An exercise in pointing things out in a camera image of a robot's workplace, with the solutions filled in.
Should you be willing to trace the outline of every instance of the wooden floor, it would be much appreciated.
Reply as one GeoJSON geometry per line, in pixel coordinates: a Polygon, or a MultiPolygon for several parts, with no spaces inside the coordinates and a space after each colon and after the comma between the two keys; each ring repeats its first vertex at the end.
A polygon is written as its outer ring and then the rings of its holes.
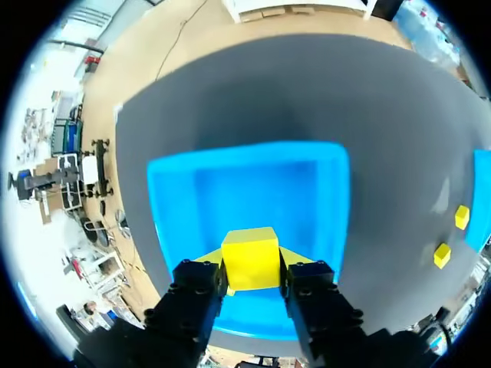
{"type": "MultiPolygon", "coordinates": [[[[214,51],[276,35],[347,34],[410,48],[390,22],[374,17],[364,21],[357,11],[323,8],[314,15],[286,14],[236,25],[220,0],[206,0],[204,6],[185,24],[173,47],[182,24],[202,3],[203,0],[166,0],[150,10],[109,47],[96,73],[85,84],[82,149],[90,149],[92,139],[110,139],[106,172],[114,195],[106,200],[104,221],[107,226],[114,224],[115,211],[124,209],[117,181],[114,108],[156,79],[214,51]]],[[[144,129],[144,117],[134,123],[142,124],[144,129]]],[[[97,199],[87,200],[86,211],[92,220],[102,219],[97,199]]],[[[117,231],[114,236],[131,284],[124,291],[124,297],[136,315],[142,318],[143,310],[153,307],[160,297],[145,272],[133,242],[122,238],[117,231]]]]}

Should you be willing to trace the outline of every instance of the blue container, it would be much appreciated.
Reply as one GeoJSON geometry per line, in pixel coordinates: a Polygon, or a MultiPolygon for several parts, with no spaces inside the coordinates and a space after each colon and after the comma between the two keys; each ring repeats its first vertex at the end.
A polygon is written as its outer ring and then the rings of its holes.
{"type": "Polygon", "coordinates": [[[480,252],[491,235],[491,151],[474,151],[474,194],[466,243],[480,252]]]}
{"type": "MultiPolygon", "coordinates": [[[[220,248],[226,233],[272,226],[281,246],[341,272],[349,214],[344,147],[277,142],[181,153],[149,163],[150,206],[169,270],[220,248]]],[[[226,297],[214,328],[296,340],[278,288],[226,297]]]]}
{"type": "Polygon", "coordinates": [[[394,21],[397,23],[400,33],[411,43],[414,42],[423,28],[423,18],[420,16],[420,11],[406,5],[406,3],[403,3],[399,8],[394,21]]]}

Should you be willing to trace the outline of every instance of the small yellow cube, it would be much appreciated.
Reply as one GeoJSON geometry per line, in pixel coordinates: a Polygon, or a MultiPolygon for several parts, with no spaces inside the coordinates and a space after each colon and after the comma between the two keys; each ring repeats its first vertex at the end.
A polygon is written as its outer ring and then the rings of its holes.
{"type": "Polygon", "coordinates": [[[273,228],[229,232],[222,243],[222,256],[232,290],[279,286],[279,246],[273,228]]]}
{"type": "Polygon", "coordinates": [[[469,223],[469,216],[469,208],[464,205],[460,205],[457,212],[455,212],[455,226],[460,230],[465,230],[467,223],[469,223]]]}
{"type": "Polygon", "coordinates": [[[442,269],[450,260],[450,254],[452,253],[452,249],[445,243],[440,244],[438,249],[435,251],[433,255],[435,265],[438,268],[442,269]]]}

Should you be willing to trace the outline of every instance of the gray table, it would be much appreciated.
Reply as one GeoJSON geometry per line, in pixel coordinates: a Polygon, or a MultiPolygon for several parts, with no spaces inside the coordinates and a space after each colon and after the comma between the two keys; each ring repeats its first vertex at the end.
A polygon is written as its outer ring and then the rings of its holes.
{"type": "MultiPolygon", "coordinates": [[[[150,278],[169,284],[153,226],[147,163],[191,150],[275,140],[342,143],[351,214],[340,289],[368,333],[399,330],[458,292],[477,254],[453,226],[470,206],[473,150],[491,143],[486,105],[413,52],[340,35],[241,44],[194,61],[129,100],[116,128],[127,220],[150,278]],[[446,241],[450,263],[433,252],[446,241]]],[[[296,342],[214,332],[210,343],[270,356],[296,342]]]]}

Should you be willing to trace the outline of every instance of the white table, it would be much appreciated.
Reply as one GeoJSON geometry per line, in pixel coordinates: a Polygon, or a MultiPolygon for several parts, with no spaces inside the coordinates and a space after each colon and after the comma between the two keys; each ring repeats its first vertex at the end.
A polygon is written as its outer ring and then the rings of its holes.
{"type": "Polygon", "coordinates": [[[362,10],[363,19],[368,20],[374,10],[377,0],[367,0],[365,5],[361,0],[222,0],[235,23],[240,23],[240,13],[252,12],[258,9],[273,8],[284,5],[330,5],[362,10]]]}

